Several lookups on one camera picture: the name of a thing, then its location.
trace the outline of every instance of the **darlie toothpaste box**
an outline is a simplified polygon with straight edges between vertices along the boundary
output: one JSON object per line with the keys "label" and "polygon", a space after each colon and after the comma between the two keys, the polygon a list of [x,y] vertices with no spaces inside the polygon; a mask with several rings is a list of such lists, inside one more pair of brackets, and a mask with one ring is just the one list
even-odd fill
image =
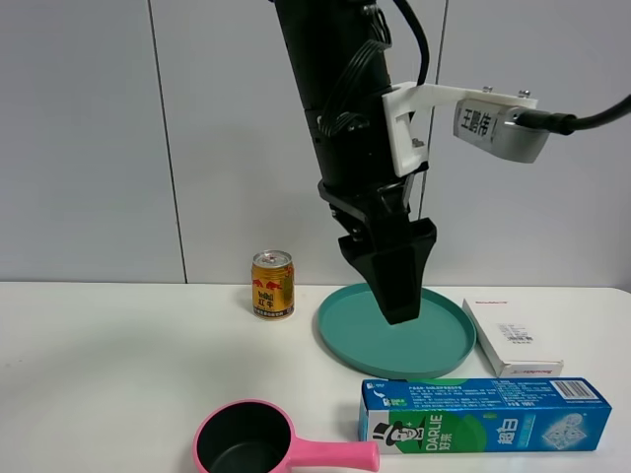
{"label": "darlie toothpaste box", "polygon": [[359,435],[380,453],[594,450],[610,412],[582,378],[368,379]]}

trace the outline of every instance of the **pink handle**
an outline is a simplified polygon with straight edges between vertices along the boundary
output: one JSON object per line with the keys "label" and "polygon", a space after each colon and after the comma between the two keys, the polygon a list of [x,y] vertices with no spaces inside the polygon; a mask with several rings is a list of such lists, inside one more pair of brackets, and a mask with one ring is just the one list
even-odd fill
{"label": "pink handle", "polygon": [[337,466],[379,471],[379,448],[375,441],[327,442],[294,439],[290,466]]}

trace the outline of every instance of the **cartoon face logo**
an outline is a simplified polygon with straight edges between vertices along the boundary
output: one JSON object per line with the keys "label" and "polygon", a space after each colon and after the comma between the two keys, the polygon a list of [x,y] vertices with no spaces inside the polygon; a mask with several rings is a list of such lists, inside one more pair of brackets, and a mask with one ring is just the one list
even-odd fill
{"label": "cartoon face logo", "polygon": [[412,429],[411,427],[402,427],[400,429],[392,430],[392,439],[394,441],[406,441],[423,438],[423,431]]}
{"label": "cartoon face logo", "polygon": [[393,425],[379,423],[373,430],[373,439],[384,440],[387,446],[392,446],[398,441],[420,441],[423,439],[424,431],[422,427],[403,426],[400,421],[396,421]]}

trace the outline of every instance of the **small white box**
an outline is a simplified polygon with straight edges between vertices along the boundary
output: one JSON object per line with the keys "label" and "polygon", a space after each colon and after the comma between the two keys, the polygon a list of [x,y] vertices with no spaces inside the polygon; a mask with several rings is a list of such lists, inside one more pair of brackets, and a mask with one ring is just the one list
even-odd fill
{"label": "small white box", "polygon": [[505,299],[466,299],[462,306],[477,328],[477,337],[498,377],[554,377],[563,359],[536,317]]}

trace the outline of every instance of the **pink saucepan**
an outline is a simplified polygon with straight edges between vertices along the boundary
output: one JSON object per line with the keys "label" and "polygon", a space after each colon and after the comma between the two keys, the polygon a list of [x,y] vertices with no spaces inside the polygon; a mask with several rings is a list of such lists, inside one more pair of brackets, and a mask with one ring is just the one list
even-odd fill
{"label": "pink saucepan", "polygon": [[379,470],[375,442],[299,439],[285,412],[254,399],[213,412],[195,434],[193,458],[200,473],[291,473],[294,466]]}

